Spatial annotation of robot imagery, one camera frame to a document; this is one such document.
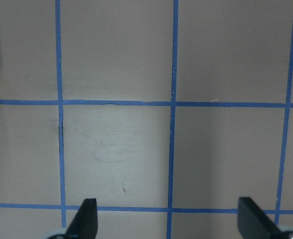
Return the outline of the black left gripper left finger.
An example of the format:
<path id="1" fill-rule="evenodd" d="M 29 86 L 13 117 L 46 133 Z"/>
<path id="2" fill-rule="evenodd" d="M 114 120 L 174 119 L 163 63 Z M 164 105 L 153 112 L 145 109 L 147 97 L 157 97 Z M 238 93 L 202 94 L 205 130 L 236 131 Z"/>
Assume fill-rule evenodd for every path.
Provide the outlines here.
<path id="1" fill-rule="evenodd" d="M 66 239 L 95 239 L 98 232 L 96 199 L 85 199 L 66 230 Z"/>

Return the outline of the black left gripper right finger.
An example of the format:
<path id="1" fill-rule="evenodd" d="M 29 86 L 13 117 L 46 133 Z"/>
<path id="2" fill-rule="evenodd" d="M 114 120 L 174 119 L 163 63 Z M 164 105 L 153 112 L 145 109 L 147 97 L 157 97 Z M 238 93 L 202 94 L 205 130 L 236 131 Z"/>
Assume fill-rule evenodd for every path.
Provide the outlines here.
<path id="1" fill-rule="evenodd" d="M 250 197 L 238 199 L 237 228 L 243 239 L 286 238 L 286 234 Z"/>

